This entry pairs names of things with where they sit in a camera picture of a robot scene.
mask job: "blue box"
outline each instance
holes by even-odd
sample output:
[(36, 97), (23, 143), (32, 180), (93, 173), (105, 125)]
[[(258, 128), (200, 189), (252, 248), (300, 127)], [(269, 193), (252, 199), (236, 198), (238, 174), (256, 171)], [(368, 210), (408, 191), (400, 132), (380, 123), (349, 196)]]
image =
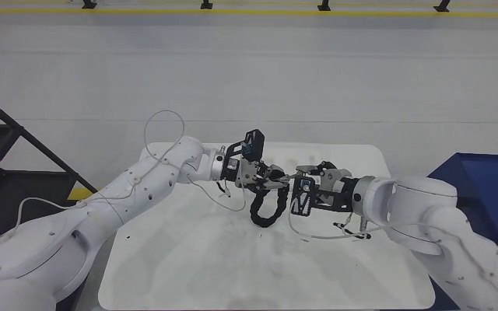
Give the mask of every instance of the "blue box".
[[(430, 178), (458, 190), (457, 208), (465, 213), (474, 232), (498, 242), (498, 155), (455, 153)], [(457, 305), (431, 279), (436, 302), (429, 310), (456, 310)]]

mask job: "white cable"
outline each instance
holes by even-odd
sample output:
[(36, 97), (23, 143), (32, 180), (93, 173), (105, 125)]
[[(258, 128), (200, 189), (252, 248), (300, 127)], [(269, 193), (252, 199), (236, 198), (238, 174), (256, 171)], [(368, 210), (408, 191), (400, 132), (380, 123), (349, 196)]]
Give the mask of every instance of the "white cable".
[(448, 236), (452, 236), (458, 240), (460, 240), (460, 238), (458, 236), (455, 236), (445, 230), (442, 230), (440, 228), (437, 228), (433, 225), (427, 225), (425, 223), (418, 223), (418, 222), (414, 222), (414, 223), (391, 223), (389, 225), (380, 225), (378, 226), (377, 228), (373, 228), (373, 229), (368, 229), (368, 230), (365, 230), (365, 231), (362, 231), (362, 232), (357, 232), (357, 233), (352, 233), (352, 234), (347, 234), (345, 236), (314, 236), (314, 235), (310, 235), (310, 234), (306, 234), (306, 233), (301, 233), (299, 231), (296, 230), (296, 228), (294, 228), (291, 220), (290, 220), (290, 210), (292, 209), (292, 206), (294, 204), (296, 199), (294, 199), (290, 204), (291, 204), (291, 208), (289, 209), (289, 226), (290, 228), (297, 234), (299, 234), (300, 236), (304, 236), (304, 237), (307, 237), (307, 238), (310, 238), (310, 239), (348, 239), (348, 238), (352, 238), (354, 236), (362, 236), (366, 233), (371, 233), (371, 232), (375, 232), (375, 231), (380, 231), (380, 230), (384, 230), (384, 229), (387, 229), (387, 228), (393, 228), (393, 227), (402, 227), (402, 226), (407, 226), (407, 225), (422, 225), (422, 226), (425, 226), (427, 228), (431, 228), (431, 229), (436, 229), (436, 230), (439, 230), (441, 231), (442, 233), (448, 235)]
[(342, 225), (341, 230), (342, 230), (342, 235), (346, 235), (345, 227), (351, 222), (353, 212), (349, 213), (348, 218), (345, 220), (344, 225)]
[[(171, 147), (169, 147), (164, 153), (163, 155), (160, 157), (160, 158), (156, 158), (149, 150), (149, 146), (147, 144), (147, 127), (149, 126), (149, 123), (150, 121), (157, 115), (157, 114), (160, 114), (162, 112), (169, 112), (169, 113), (172, 113), (172, 114), (175, 114), (177, 117), (180, 118), (180, 121), (181, 121), (181, 134), (180, 136), (178, 136), (178, 139), (171, 145)], [(184, 119), (181, 117), (180, 114), (172, 111), (172, 110), (161, 110), (161, 111), (157, 111), (156, 113), (154, 113), (152, 116), (150, 116), (150, 118), (147, 120), (146, 122), (146, 125), (145, 127), (143, 128), (143, 141), (144, 143), (146, 144), (146, 150), (147, 152), (149, 153), (150, 156), (152, 156), (154, 159), (157, 160), (156, 164), (154, 164), (145, 174), (143, 174), (141, 177), (139, 177), (139, 180), (142, 181), (143, 178), (145, 176), (147, 176), (147, 174), (149, 174), (153, 169), (155, 169), (159, 163), (161, 163), (161, 159), (164, 158), (164, 156), (174, 147), (178, 144), (178, 142), (180, 142), (181, 138), (184, 137), (184, 133), (185, 133), (185, 121)], [(84, 200), (85, 204), (88, 204), (89, 202), (91, 201), (96, 201), (96, 200), (123, 200), (123, 199), (127, 199), (129, 197), (131, 197), (131, 195), (133, 194), (133, 191), (135, 191), (135, 188), (136, 188), (137, 184), (135, 183), (133, 185), (133, 187), (131, 188), (130, 192), (125, 195), (124, 197), (94, 197), (93, 199), (89, 199), (89, 200)]]
[(11, 231), (8, 231), (8, 232), (10, 232), (9, 237), (13, 237), (14, 234), (16, 233), (17, 229), (19, 228), (19, 225), (21, 224), (21, 215), (23, 213), (24, 203), (26, 203), (29, 200), (42, 201), (42, 202), (48, 203), (50, 205), (54, 205), (56, 208), (60, 208), (60, 209), (74, 208), (74, 206), (64, 207), (64, 206), (55, 204), (54, 202), (50, 202), (49, 200), (45, 200), (45, 199), (42, 199), (42, 198), (39, 198), (39, 197), (27, 197), (27, 198), (25, 198), (24, 200), (21, 201), (21, 204), (19, 204), (19, 210), (17, 212), (16, 226)]
[[(155, 117), (157, 114), (160, 114), (162, 112), (169, 112), (169, 113), (172, 113), (172, 114), (175, 114), (181, 121), (181, 134), (180, 136), (178, 137), (178, 139), (171, 145), (171, 147), (169, 147), (164, 153), (163, 155), (160, 157), (160, 158), (156, 158), (149, 150), (149, 146), (147, 144), (147, 126), (149, 125), (149, 122), (153, 119), (153, 117)], [(164, 156), (171, 150), (173, 149), (174, 146), (177, 145), (178, 142), (180, 142), (181, 138), (184, 137), (184, 133), (185, 133), (185, 121), (184, 119), (181, 117), (180, 114), (172, 111), (172, 110), (161, 110), (161, 111), (157, 111), (155, 114), (153, 114), (148, 120), (147, 120), (147, 123), (145, 125), (145, 127), (143, 128), (143, 142), (146, 144), (146, 150), (147, 150), (147, 153), (149, 153), (150, 156), (152, 156), (154, 159), (157, 160), (157, 162), (161, 162), (161, 160), (164, 158)]]
[(244, 194), (244, 205), (242, 205), (242, 208), (240, 208), (240, 209), (229, 208), (228, 206), (225, 206), (225, 205), (219, 203), (217, 200), (213, 199), (209, 195), (208, 191), (206, 191), (206, 189), (204, 189), (204, 187), (201, 186), (200, 184), (198, 184), (198, 183), (194, 182), (193, 180), (191, 180), (190, 177), (189, 177), (189, 175), (185, 174), (185, 176), (188, 178), (188, 180), (190, 180), (191, 184), (195, 185), (196, 187), (201, 188), (202, 191), (204, 191), (205, 195), (207, 195), (211, 199), (211, 201), (215, 202), (217, 205), (221, 206), (222, 208), (226, 208), (229, 211), (242, 211), (243, 209), (245, 209), (245, 207), (246, 207), (246, 197), (245, 197), (244, 191), (242, 192)]
[(240, 165), (239, 165), (240, 169), (239, 169), (239, 179), (240, 179), (240, 186), (242, 187), (242, 197), (244, 198), (244, 204), (242, 205), (242, 208), (239, 208), (239, 209), (233, 209), (233, 208), (229, 208), (228, 206), (225, 206), (221, 203), (219, 203), (217, 200), (213, 199), (209, 194), (208, 194), (208, 191), (206, 191), (206, 189), (204, 189), (203, 186), (201, 186), (200, 184), (198, 183), (195, 183), (188, 175), (187, 172), (183, 172), (185, 174), (185, 176), (188, 178), (188, 180), (190, 180), (190, 182), (201, 188), (202, 191), (204, 191), (205, 195), (207, 195), (211, 201), (215, 202), (217, 205), (221, 206), (222, 208), (226, 208), (227, 210), (229, 211), (242, 211), (246, 208), (246, 203), (247, 203), (247, 200), (246, 200), (246, 192), (245, 192), (245, 188), (244, 188), (244, 184), (242, 183), (242, 154), (240, 154)]

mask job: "robotic arm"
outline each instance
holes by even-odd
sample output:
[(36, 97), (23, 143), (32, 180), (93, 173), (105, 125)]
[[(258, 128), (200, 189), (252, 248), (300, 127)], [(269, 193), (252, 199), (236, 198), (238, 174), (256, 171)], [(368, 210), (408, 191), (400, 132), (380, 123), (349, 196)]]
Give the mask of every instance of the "robotic arm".
[[(183, 137), (162, 159), (157, 154), (144, 158), (75, 207), (7, 232), (0, 237), (2, 309), (55, 310), (56, 302), (82, 284), (103, 242), (167, 197), (176, 183), (226, 180), (247, 188), (256, 193), (251, 220), (267, 227), (285, 210), (294, 177), (293, 214), (306, 216), (312, 208), (348, 211), (362, 216), (360, 231), (367, 221), (386, 225), (388, 236), (408, 247), (462, 309), (498, 308), (498, 248), (474, 234), (455, 208), (452, 186), (427, 178), (357, 179), (329, 162), (298, 166), (298, 174), (288, 176), (261, 161), (263, 143), (258, 130), (226, 152)], [(209, 160), (200, 167), (203, 155)], [(309, 175), (319, 176), (320, 184)], [(279, 191), (277, 210), (271, 218), (261, 218), (258, 209), (271, 189)]]
[[(208, 165), (199, 171), (204, 154)], [(82, 284), (110, 235), (162, 201), (176, 183), (218, 180), (223, 159), (220, 151), (183, 137), (160, 162), (147, 156), (74, 208), (7, 232), (0, 244), (2, 309), (55, 310)]]
[(383, 226), (460, 309), (498, 309), (498, 247), (472, 231), (453, 186), (425, 177), (353, 178), (329, 162), (296, 169), (294, 215), (308, 216), (312, 208), (354, 212), (362, 217), (360, 232), (367, 221)]

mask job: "gray floor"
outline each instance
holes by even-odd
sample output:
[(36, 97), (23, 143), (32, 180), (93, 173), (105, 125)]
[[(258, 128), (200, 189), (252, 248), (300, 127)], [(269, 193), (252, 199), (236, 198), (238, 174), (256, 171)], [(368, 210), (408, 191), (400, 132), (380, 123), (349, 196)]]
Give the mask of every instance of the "gray floor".
[[(393, 176), (426, 175), (455, 152), (498, 153), (497, 30), (447, 17), (0, 15), (0, 98), (97, 187), (138, 159), (162, 109), (204, 142), (260, 128), (371, 144)], [(166, 119), (151, 142), (180, 132)], [(2, 167), (56, 169), (22, 142)]]

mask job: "table surface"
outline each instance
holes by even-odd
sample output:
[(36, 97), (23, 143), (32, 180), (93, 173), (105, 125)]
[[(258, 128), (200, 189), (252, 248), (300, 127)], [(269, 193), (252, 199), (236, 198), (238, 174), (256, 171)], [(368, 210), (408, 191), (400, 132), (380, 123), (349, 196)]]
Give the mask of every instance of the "table surface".
[[(160, 153), (170, 143), (152, 143)], [(221, 144), (206, 144), (219, 148)], [(266, 163), (287, 173), (322, 160), (353, 176), (389, 176), (382, 153), (371, 145), (266, 142)], [(214, 183), (201, 183), (218, 197)], [(234, 208), (241, 191), (219, 200)], [(434, 292), (423, 266), (384, 232), (372, 239), (309, 240), (294, 233), (287, 212), (271, 227), (254, 225), (247, 207), (227, 211), (192, 185), (174, 192), (118, 230), (99, 290), (109, 310), (425, 309)], [(260, 210), (276, 206), (271, 192)], [(336, 236), (333, 222), (346, 214), (313, 210), (292, 216), (300, 232)], [(359, 228), (355, 215), (349, 228)]]

